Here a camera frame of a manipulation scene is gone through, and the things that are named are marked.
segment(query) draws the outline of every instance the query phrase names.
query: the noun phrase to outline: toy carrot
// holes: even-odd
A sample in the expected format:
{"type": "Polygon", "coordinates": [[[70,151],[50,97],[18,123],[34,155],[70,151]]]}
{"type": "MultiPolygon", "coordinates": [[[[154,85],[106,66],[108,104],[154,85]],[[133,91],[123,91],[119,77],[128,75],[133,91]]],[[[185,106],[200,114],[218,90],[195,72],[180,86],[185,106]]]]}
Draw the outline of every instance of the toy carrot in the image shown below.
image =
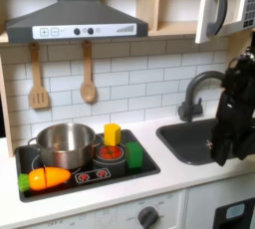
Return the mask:
{"type": "Polygon", "coordinates": [[[29,174],[19,175],[19,188],[21,192],[29,189],[36,191],[60,185],[69,180],[71,173],[62,168],[46,167],[31,171],[29,174]]]}

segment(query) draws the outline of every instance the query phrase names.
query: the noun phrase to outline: faucet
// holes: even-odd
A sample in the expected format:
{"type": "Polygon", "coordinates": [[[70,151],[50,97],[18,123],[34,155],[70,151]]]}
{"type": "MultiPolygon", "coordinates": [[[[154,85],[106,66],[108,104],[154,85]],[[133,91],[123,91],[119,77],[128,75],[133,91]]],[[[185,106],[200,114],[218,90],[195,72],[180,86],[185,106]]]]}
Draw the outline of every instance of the faucet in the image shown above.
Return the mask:
{"type": "Polygon", "coordinates": [[[193,94],[195,88],[199,83],[206,79],[217,79],[222,81],[224,76],[225,75],[220,72],[209,71],[201,73],[197,75],[193,80],[191,80],[187,87],[185,101],[178,108],[179,118],[182,121],[192,122],[193,115],[202,115],[203,114],[202,99],[199,99],[197,105],[193,103],[193,94]]]}

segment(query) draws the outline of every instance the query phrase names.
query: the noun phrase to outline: wooden shelf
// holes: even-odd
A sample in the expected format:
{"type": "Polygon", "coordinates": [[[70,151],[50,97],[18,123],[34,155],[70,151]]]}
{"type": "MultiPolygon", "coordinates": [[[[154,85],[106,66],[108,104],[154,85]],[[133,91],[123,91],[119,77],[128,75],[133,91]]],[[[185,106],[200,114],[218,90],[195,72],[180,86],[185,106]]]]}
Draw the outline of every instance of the wooden shelf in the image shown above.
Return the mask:
{"type": "Polygon", "coordinates": [[[157,31],[149,31],[150,36],[196,34],[197,22],[159,22],[157,31]]]}
{"type": "Polygon", "coordinates": [[[8,43],[9,38],[6,32],[0,34],[0,43],[8,43]]]}

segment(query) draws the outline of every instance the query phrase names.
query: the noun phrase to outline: wooden spoon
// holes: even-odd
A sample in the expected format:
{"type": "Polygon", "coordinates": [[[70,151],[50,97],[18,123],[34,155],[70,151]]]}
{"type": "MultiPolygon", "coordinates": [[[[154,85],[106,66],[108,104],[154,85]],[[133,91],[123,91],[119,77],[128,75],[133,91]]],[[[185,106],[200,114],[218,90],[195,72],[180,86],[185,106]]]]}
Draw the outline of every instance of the wooden spoon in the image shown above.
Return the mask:
{"type": "Polygon", "coordinates": [[[84,46],[84,82],[81,86],[81,95],[85,102],[92,103],[97,95],[96,88],[92,82],[92,44],[85,42],[84,46]]]}
{"type": "Polygon", "coordinates": [[[32,61],[32,72],[34,79],[34,87],[29,95],[30,106],[33,109],[46,108],[49,104],[49,96],[46,90],[42,87],[40,62],[39,62],[39,50],[38,44],[29,45],[32,61]]]}

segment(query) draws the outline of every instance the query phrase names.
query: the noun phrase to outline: sink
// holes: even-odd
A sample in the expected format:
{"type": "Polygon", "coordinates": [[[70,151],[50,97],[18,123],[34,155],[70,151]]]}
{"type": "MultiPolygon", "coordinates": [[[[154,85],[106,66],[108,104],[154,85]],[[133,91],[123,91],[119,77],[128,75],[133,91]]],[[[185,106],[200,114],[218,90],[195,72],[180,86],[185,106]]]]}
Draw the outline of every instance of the sink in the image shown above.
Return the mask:
{"type": "Polygon", "coordinates": [[[206,144],[215,125],[215,118],[167,125],[159,128],[156,135],[177,159],[191,165],[201,165],[214,162],[206,144]]]}

